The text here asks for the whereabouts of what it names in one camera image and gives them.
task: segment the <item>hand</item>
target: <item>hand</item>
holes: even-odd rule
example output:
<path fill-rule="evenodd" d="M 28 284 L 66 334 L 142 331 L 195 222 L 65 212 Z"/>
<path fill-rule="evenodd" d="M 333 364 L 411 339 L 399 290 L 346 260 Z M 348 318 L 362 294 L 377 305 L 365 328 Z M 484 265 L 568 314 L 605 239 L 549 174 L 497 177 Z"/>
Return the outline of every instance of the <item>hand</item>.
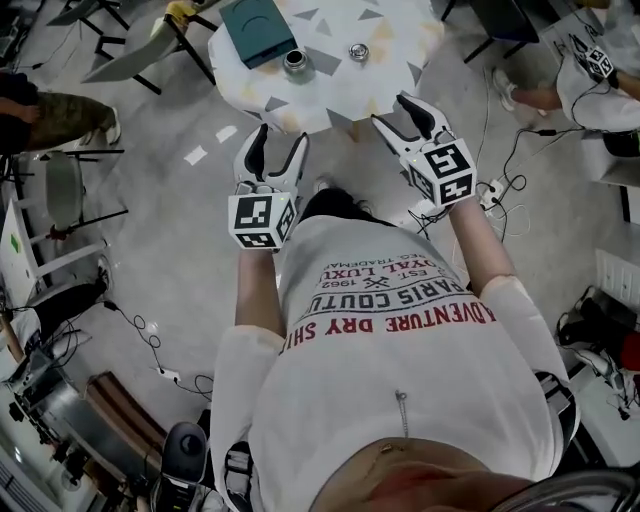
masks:
<path fill-rule="evenodd" d="M 40 119 L 40 109 L 36 105 L 22 106 L 18 117 L 27 124 L 33 124 Z"/>

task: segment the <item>white desk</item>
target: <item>white desk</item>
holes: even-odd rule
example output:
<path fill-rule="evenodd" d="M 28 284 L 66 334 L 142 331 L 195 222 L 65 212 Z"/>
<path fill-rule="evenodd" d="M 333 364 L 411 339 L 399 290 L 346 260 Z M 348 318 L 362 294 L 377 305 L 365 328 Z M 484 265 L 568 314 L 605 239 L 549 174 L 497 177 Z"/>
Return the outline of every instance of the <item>white desk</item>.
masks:
<path fill-rule="evenodd" d="M 30 239 L 27 234 L 22 208 L 31 204 L 33 202 L 30 200 L 9 200 L 7 216 L 2 228 L 2 238 L 0 239 L 0 272 L 4 277 L 7 293 L 13 307 L 22 307 L 28 303 L 42 276 L 80 258 L 102 251 L 106 247 L 106 242 L 103 240 L 38 266 L 32 244 L 44 240 L 45 235 Z"/>

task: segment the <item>green box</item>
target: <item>green box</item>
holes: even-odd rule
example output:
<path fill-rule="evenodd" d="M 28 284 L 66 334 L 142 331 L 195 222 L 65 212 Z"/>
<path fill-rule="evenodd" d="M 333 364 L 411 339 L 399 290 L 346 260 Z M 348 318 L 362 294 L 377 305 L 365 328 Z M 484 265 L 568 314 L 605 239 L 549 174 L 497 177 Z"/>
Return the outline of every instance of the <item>green box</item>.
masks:
<path fill-rule="evenodd" d="M 220 14 L 240 59 L 249 69 L 298 47 L 273 0 L 238 0 L 220 9 Z"/>

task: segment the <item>chair backrest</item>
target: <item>chair backrest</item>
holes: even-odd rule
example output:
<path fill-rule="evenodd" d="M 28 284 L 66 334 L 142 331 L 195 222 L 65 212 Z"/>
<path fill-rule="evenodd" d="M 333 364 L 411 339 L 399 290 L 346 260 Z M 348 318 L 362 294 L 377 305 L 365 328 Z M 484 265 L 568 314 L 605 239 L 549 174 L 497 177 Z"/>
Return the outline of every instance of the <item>chair backrest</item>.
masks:
<path fill-rule="evenodd" d="M 67 229 L 82 215 L 84 185 L 80 164 L 60 151 L 49 153 L 46 164 L 47 212 L 57 230 Z"/>
<path fill-rule="evenodd" d="M 144 46 L 125 53 L 90 71 L 82 82 L 120 82 L 128 80 L 144 71 L 151 64 L 173 53 L 177 47 L 178 40 L 175 32 L 163 21 Z"/>
<path fill-rule="evenodd" d="M 53 18 L 49 23 L 47 23 L 47 26 L 69 26 L 78 21 L 80 18 L 91 16 L 98 9 L 100 9 L 98 0 L 81 0 L 81 2 L 75 7 L 72 7 L 68 11 L 62 12 L 58 16 Z"/>

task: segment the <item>white table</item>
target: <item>white table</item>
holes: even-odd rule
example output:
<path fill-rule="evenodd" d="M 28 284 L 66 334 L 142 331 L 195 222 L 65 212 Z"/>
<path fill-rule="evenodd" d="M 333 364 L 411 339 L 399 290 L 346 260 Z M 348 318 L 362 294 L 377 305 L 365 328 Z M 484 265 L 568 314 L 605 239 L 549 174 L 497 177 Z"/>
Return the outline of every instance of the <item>white table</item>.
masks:
<path fill-rule="evenodd" d="M 275 1 L 313 63 L 310 82 L 291 82 L 283 56 L 247 69 L 224 26 L 209 40 L 209 57 L 229 104 L 287 133 L 351 130 L 355 121 L 392 112 L 398 94 L 415 92 L 444 36 L 428 1 Z M 356 43 L 369 48 L 365 65 L 349 57 Z"/>
<path fill-rule="evenodd" d="M 101 241 L 87 245 L 76 251 L 65 254 L 55 260 L 39 266 L 33 254 L 32 244 L 46 238 L 46 235 L 32 239 L 22 216 L 22 209 L 32 205 L 33 201 L 9 200 L 7 216 L 2 228 L 0 239 L 0 272 L 4 278 L 7 293 L 13 307 L 25 306 L 42 276 L 68 265 L 80 258 L 104 250 L 106 242 Z"/>

